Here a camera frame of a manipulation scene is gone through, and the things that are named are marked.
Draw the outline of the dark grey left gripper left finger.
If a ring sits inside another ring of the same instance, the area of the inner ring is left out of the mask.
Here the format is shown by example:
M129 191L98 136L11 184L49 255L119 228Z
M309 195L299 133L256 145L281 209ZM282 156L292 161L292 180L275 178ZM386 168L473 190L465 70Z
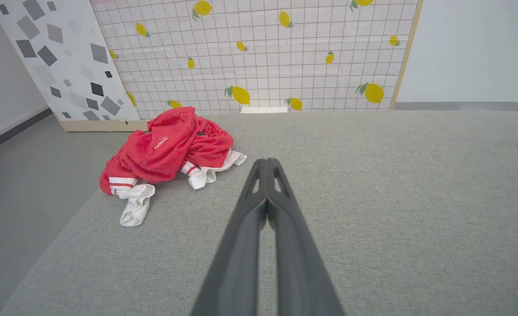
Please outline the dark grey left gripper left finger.
M256 316L265 159L251 167L194 305L193 316Z

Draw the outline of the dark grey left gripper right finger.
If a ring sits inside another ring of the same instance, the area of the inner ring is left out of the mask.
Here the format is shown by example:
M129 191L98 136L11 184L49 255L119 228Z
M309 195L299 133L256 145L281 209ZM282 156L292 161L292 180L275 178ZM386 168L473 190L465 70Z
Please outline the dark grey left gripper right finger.
M344 309L279 160L268 159L268 220L275 231L278 314L343 316Z

